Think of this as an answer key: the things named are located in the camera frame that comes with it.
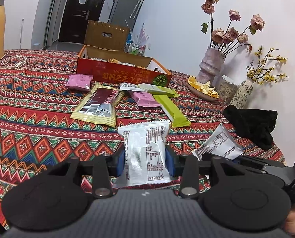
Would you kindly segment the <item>white snack packet with table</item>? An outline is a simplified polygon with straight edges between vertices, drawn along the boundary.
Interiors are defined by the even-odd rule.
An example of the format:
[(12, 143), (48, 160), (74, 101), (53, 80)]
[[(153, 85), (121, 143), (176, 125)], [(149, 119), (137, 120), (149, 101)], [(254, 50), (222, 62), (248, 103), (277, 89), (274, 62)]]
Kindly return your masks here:
[(171, 182), (165, 149), (170, 126), (169, 120), (159, 120), (118, 128), (124, 139), (125, 165), (115, 188)]

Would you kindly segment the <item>long green snack bar packet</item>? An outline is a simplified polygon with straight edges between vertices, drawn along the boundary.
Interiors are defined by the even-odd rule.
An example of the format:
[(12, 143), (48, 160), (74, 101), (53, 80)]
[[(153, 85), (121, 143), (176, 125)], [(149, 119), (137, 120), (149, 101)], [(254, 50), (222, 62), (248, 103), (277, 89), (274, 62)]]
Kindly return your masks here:
[(166, 95), (153, 95), (154, 99), (172, 122), (172, 128), (190, 127), (191, 122), (184, 116), (180, 109)]

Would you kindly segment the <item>pink snack packet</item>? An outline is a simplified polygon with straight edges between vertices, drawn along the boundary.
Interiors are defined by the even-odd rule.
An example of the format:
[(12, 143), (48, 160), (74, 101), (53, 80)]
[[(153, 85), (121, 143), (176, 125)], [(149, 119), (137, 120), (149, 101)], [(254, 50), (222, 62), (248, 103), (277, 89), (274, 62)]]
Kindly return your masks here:
[(79, 91), (90, 91), (92, 75), (74, 74), (70, 75), (68, 82), (65, 85), (67, 89), (74, 89)]
[(130, 91), (129, 94), (140, 107), (155, 108), (161, 106), (148, 92)]

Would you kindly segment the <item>yellow maroon snack packet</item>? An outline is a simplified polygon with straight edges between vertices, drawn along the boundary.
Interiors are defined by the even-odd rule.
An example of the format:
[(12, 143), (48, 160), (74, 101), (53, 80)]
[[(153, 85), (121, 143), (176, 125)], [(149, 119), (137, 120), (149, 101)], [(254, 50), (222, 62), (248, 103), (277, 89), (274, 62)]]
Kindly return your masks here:
[(70, 115), (71, 119), (116, 127), (115, 106), (122, 100), (120, 89), (96, 83)]

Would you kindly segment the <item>black glove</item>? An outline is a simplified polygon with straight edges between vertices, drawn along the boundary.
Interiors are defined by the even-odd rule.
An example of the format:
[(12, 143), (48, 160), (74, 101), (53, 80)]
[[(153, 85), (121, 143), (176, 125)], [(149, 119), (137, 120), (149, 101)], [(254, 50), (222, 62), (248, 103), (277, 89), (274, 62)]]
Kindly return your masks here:
[(236, 134), (241, 138), (251, 140), (263, 151), (271, 149), (278, 112), (261, 109), (238, 109), (228, 105), (223, 111), (224, 117), (234, 127)]

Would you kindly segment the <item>green white snack packet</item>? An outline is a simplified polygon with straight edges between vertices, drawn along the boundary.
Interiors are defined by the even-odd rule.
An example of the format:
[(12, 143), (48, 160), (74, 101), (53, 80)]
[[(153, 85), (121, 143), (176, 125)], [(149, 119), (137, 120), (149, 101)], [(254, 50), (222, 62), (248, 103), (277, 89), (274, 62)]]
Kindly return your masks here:
[(131, 83), (121, 83), (119, 89), (121, 91), (147, 92), (152, 95), (167, 95), (168, 97), (171, 97), (171, 98), (179, 97), (179, 94), (171, 88), (147, 84), (147, 83), (141, 83), (138, 85), (131, 84)]

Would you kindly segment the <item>bowl of orange peels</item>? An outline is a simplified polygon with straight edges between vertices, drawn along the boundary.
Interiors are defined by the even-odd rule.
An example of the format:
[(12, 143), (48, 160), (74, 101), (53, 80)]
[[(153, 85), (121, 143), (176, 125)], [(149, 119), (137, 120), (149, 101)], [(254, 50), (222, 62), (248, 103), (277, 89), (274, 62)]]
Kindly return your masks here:
[(190, 76), (187, 80), (187, 87), (195, 96), (209, 102), (215, 102), (219, 99), (216, 88), (210, 86), (210, 81), (203, 84), (196, 80), (195, 76)]

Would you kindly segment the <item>glass jar of seeds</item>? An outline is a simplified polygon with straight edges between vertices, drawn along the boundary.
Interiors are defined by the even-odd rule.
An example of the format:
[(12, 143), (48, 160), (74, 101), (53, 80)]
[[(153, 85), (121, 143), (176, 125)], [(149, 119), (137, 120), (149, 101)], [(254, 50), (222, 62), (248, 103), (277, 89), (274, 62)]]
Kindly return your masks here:
[(223, 101), (229, 104), (238, 88), (239, 85), (235, 84), (230, 77), (223, 75), (218, 87), (218, 94)]

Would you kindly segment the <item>colourful patterned tablecloth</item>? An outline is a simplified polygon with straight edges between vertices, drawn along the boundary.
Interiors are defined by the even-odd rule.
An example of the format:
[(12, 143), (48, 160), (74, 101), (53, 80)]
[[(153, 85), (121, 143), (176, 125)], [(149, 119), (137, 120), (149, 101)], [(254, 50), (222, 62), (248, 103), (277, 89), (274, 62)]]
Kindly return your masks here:
[[(8, 52), (8, 57), (22, 55), (28, 63), (15, 69), (0, 62), (0, 223), (5, 229), (9, 227), (1, 201), (14, 186), (68, 157), (87, 161), (98, 155), (114, 154), (123, 143), (123, 137), (117, 133), (119, 126), (168, 119), (160, 107), (139, 107), (128, 95), (116, 106), (115, 128), (71, 119), (73, 110), (86, 96), (65, 88), (68, 77), (76, 72), (77, 54)], [(285, 161), (274, 143), (265, 152), (250, 140), (236, 136), (223, 116), (227, 106), (224, 102), (210, 103), (197, 98), (187, 88), (187, 74), (169, 71), (169, 87), (179, 93), (172, 101), (191, 122), (190, 127), (169, 130), (167, 142), (177, 154), (190, 154), (223, 123), (245, 154)]]

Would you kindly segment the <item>red cardboard snack box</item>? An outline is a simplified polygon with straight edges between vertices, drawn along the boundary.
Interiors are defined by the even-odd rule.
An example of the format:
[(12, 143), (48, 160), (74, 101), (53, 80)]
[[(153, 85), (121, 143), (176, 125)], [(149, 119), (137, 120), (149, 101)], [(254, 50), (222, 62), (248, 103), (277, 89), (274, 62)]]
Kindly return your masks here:
[(153, 84), (167, 87), (172, 74), (156, 59), (84, 45), (77, 57), (76, 73), (96, 82)]

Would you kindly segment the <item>small floral vase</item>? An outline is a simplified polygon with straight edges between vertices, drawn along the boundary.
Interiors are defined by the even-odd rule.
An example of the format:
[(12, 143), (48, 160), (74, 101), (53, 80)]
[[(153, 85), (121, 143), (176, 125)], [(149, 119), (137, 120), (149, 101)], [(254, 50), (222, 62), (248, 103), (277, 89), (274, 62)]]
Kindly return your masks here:
[(246, 105), (248, 101), (249, 96), (251, 95), (253, 91), (253, 84), (254, 84), (254, 80), (249, 77), (246, 80), (244, 80), (239, 86), (236, 93), (234, 94), (229, 105), (233, 105), (237, 109), (244, 108), (244, 106)]

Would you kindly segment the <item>pink textured vase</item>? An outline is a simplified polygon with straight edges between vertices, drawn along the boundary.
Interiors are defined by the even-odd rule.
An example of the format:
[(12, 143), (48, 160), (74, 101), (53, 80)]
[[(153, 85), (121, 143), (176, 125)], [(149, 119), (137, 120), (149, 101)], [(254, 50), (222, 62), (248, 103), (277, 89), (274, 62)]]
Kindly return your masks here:
[(214, 78), (220, 74), (226, 55), (214, 48), (207, 48), (201, 63), (200, 71), (196, 80), (200, 83), (213, 82)]

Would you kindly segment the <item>yellow flower branches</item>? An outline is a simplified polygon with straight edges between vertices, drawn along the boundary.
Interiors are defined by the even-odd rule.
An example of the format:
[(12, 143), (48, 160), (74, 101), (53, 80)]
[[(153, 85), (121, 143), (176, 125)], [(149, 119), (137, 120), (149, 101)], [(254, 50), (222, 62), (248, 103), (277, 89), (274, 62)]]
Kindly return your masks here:
[(271, 47), (264, 52), (263, 45), (260, 45), (254, 53), (255, 58), (246, 67), (247, 77), (259, 85), (286, 81), (289, 76), (282, 70), (282, 66), (288, 62), (288, 58), (273, 55), (276, 51), (278, 49)]

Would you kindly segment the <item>brown wooden chair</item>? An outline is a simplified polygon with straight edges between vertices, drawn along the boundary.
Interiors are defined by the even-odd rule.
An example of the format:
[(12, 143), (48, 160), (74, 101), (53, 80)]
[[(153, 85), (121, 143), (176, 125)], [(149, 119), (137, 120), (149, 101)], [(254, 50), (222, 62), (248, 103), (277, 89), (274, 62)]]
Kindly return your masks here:
[(84, 44), (113, 51), (124, 51), (129, 33), (128, 27), (89, 20)]

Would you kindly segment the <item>dark entrance door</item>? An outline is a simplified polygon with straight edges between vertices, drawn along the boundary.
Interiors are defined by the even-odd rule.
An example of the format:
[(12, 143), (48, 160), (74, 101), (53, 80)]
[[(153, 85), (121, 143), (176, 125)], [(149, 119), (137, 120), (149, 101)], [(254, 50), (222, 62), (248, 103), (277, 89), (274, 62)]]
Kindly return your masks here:
[(67, 0), (61, 21), (59, 42), (84, 43), (88, 21), (98, 21), (104, 0)]

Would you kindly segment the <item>grey refrigerator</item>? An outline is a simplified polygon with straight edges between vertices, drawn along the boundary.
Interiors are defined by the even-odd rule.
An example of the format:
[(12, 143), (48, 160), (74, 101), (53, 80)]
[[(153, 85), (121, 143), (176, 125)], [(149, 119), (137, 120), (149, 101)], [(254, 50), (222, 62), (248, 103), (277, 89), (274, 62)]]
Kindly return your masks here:
[(144, 0), (113, 0), (108, 23), (133, 30)]

